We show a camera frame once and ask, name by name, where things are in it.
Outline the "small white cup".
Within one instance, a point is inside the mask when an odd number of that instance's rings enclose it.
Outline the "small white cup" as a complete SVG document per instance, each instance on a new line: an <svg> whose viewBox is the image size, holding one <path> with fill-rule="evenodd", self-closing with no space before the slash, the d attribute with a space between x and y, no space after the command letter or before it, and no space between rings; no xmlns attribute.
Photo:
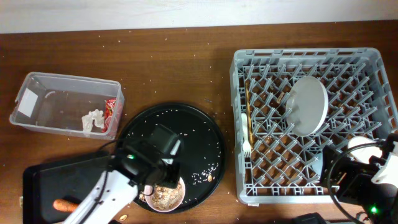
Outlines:
<svg viewBox="0 0 398 224"><path fill-rule="evenodd" d="M363 136L355 136L348 141L347 148L350 149L358 145L370 144L370 143L376 143L376 141ZM357 161L368 164L371 156L376 156L378 158L381 158L382 151L376 146L370 146L370 147L364 147L362 149L357 149L351 152L351 155Z"/></svg>

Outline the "blue plastic cup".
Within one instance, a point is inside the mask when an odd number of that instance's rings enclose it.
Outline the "blue plastic cup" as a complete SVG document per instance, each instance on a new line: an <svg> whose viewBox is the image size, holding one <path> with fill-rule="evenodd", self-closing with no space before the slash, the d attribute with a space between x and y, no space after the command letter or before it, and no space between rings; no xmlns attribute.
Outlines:
<svg viewBox="0 0 398 224"><path fill-rule="evenodd" d="M316 154L314 156L314 162L311 164L311 168L316 175L321 176L323 172L323 154Z"/></svg>

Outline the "white bowl with food scraps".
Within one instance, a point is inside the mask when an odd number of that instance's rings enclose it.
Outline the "white bowl with food scraps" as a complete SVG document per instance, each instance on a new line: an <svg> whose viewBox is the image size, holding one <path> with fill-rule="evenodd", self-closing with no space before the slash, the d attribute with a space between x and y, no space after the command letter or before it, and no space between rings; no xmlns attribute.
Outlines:
<svg viewBox="0 0 398 224"><path fill-rule="evenodd" d="M139 194L139 199L156 212L166 213L183 203L185 191L185 182L180 178L176 188L146 185Z"/></svg>

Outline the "red snack wrapper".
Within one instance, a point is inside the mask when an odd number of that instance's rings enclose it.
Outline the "red snack wrapper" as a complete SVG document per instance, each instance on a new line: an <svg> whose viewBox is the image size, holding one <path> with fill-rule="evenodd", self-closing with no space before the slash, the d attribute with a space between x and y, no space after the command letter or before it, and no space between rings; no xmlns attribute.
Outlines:
<svg viewBox="0 0 398 224"><path fill-rule="evenodd" d="M104 127L102 128L102 132L105 133L111 122L111 118L114 113L114 108L116 106L116 99L109 99L105 101L105 112L104 112Z"/></svg>

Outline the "white tissue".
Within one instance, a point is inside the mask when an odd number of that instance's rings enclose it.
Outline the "white tissue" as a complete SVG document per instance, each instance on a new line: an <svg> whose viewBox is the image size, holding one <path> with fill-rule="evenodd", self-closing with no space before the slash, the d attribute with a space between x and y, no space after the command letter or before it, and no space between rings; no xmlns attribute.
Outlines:
<svg viewBox="0 0 398 224"><path fill-rule="evenodd" d="M93 126L104 128L104 112L98 109L89 111L88 114L81 117L84 132L91 132Z"/></svg>

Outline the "grey plate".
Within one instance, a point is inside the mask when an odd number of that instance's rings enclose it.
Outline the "grey plate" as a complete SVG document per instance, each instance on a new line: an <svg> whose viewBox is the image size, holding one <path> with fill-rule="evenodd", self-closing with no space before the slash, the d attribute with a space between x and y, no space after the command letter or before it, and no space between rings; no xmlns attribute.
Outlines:
<svg viewBox="0 0 398 224"><path fill-rule="evenodd" d="M285 103L288 124L293 124L292 132L300 137L315 134L326 119L328 93L321 81L315 77L299 79L289 92Z"/></svg>

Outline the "white plastic fork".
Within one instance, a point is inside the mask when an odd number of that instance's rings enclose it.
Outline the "white plastic fork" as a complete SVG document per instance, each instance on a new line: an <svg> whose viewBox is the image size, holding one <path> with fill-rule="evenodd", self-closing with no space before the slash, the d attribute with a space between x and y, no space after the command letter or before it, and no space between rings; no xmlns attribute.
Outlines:
<svg viewBox="0 0 398 224"><path fill-rule="evenodd" d="M248 117L246 113L241 113L242 131L243 131L243 152L245 158L251 157L251 145L249 143Z"/></svg>

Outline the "orange carrot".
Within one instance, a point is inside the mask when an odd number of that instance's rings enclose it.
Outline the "orange carrot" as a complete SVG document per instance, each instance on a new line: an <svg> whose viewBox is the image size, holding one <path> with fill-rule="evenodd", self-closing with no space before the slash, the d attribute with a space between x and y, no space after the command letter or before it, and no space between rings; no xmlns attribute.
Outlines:
<svg viewBox="0 0 398 224"><path fill-rule="evenodd" d="M60 211L60 212L74 212L78 207L77 203L69 202L64 199L56 199L53 202L53 208Z"/></svg>

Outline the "wooden chopstick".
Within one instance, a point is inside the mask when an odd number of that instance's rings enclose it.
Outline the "wooden chopstick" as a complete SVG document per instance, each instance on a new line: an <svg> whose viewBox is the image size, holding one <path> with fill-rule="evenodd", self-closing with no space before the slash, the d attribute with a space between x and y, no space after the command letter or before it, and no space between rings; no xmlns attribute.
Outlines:
<svg viewBox="0 0 398 224"><path fill-rule="evenodd" d="M246 94L246 114L248 121L248 140L252 149L252 122L251 122L251 108L250 108L250 96L249 96L249 82L245 81L245 94Z"/></svg>

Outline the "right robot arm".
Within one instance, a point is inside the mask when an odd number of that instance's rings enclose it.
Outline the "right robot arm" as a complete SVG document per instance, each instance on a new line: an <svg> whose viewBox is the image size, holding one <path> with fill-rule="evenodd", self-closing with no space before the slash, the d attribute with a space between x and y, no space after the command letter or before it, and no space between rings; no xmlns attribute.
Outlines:
<svg viewBox="0 0 398 224"><path fill-rule="evenodd" d="M324 147L320 183L352 222L361 223L341 203L361 206L371 223L397 223L397 134L353 137L341 153Z"/></svg>

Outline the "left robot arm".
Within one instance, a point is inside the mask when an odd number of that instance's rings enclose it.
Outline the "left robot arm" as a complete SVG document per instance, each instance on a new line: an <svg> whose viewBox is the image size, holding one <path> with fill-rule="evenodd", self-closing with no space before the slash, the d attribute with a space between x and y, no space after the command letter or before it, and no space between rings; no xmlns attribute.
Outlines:
<svg viewBox="0 0 398 224"><path fill-rule="evenodd" d="M145 186L176 188L180 180L179 155L183 140L171 129L158 125L148 137L116 139L96 185L65 223L108 223Z"/></svg>

